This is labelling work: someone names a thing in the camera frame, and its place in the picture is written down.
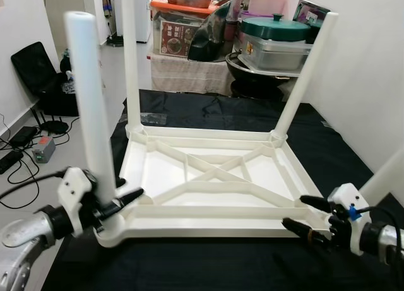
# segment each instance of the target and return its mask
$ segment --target white bracket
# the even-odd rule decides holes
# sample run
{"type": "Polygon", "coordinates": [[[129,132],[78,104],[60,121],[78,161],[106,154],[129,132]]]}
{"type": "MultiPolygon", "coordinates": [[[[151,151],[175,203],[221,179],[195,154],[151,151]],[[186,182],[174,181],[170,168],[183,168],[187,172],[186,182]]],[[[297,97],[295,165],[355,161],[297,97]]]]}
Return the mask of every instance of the white bracket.
{"type": "Polygon", "coordinates": [[[81,208],[80,201],[83,195],[90,192],[91,189],[91,182],[80,168],[69,168],[57,189],[59,202],[69,216],[74,229],[74,236],[79,236],[83,233],[78,212],[81,208]]]}
{"type": "MultiPolygon", "coordinates": [[[[335,204],[342,205],[346,210],[349,210],[351,206],[356,210],[369,207],[364,197],[359,193],[353,184],[343,184],[341,187],[335,189],[328,201],[332,201],[335,204]]],[[[372,222],[369,213],[363,213],[362,216],[356,220],[349,219],[352,227],[350,248],[356,255],[362,255],[363,251],[359,249],[360,235],[365,227],[366,223],[372,222]]]]}

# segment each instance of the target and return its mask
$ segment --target gray electronic box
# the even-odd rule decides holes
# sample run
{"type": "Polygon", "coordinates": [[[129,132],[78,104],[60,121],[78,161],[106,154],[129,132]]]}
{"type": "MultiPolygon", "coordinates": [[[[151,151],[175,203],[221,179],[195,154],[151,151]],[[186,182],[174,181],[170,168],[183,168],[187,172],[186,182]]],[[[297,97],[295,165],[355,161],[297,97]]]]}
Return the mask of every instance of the gray electronic box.
{"type": "Polygon", "coordinates": [[[32,154],[37,163],[47,163],[56,149],[55,142],[51,136],[43,136],[32,148],[32,154]]]}

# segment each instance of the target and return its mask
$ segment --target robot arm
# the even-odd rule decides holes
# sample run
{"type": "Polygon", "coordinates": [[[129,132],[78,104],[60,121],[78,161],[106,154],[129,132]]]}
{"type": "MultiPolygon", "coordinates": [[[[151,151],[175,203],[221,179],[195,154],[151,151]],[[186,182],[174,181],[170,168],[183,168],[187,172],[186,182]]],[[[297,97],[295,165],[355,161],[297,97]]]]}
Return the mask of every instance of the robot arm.
{"type": "Polygon", "coordinates": [[[369,207],[353,184],[336,188],[328,199],[301,196],[300,200],[316,209],[331,213],[328,218],[331,239],[290,218],[284,218],[282,221],[286,229],[307,239],[308,243],[320,245],[325,249],[342,247],[356,255],[362,255],[364,252],[375,255],[380,262],[395,265],[400,271],[400,264],[404,261],[404,230],[386,223],[372,223],[368,211],[376,208],[369,207]]]}
{"type": "Polygon", "coordinates": [[[104,220],[143,194],[139,188],[101,205],[94,195],[96,187],[88,171],[68,168],[57,190],[61,206],[45,206],[0,230],[0,291],[23,290],[33,263],[56,239],[80,235],[88,227],[101,232],[104,220]]]}

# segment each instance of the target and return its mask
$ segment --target white cylindrical leg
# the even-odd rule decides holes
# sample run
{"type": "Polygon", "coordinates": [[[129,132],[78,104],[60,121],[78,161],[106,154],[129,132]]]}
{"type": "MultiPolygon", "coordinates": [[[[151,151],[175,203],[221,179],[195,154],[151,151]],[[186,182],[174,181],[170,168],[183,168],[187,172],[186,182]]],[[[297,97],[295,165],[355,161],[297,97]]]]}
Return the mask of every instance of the white cylindrical leg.
{"type": "Polygon", "coordinates": [[[306,92],[309,85],[311,76],[316,69],[316,64],[323,51],[323,47],[328,40],[332,29],[334,28],[335,22],[338,19],[338,13],[329,12],[326,15],[323,26],[321,26],[320,32],[314,42],[312,50],[302,68],[299,78],[289,96],[284,110],[276,124],[275,129],[272,131],[271,135],[278,139],[285,139],[288,132],[290,123],[295,117],[297,108],[306,92]]]}
{"type": "MultiPolygon", "coordinates": [[[[95,192],[101,203],[116,196],[114,166],[109,143],[107,115],[102,97],[98,38],[95,17],[90,13],[68,12],[64,16],[75,77],[81,130],[88,168],[97,178],[95,192]]],[[[117,218],[104,223],[105,231],[118,226],[117,218]]]]}
{"type": "Polygon", "coordinates": [[[359,191],[369,206],[376,206],[395,189],[404,191],[404,148],[398,150],[359,191]]]}
{"type": "Polygon", "coordinates": [[[126,96],[128,102],[128,129],[142,129],[138,84],[138,58],[136,55],[136,25],[134,0],[122,0],[122,19],[125,53],[126,96]]]}

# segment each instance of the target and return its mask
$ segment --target white refrigerator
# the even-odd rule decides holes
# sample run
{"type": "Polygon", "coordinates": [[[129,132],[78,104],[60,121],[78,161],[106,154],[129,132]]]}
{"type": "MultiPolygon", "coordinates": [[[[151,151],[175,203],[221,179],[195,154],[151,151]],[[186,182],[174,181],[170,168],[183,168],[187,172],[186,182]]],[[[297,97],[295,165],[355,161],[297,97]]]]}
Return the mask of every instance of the white refrigerator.
{"type": "MultiPolygon", "coordinates": [[[[136,41],[147,43],[152,21],[150,19],[150,0],[133,0],[135,5],[135,16],[133,21],[136,22],[136,41]]],[[[123,35],[122,30],[122,0],[114,0],[116,33],[123,35]]]]}

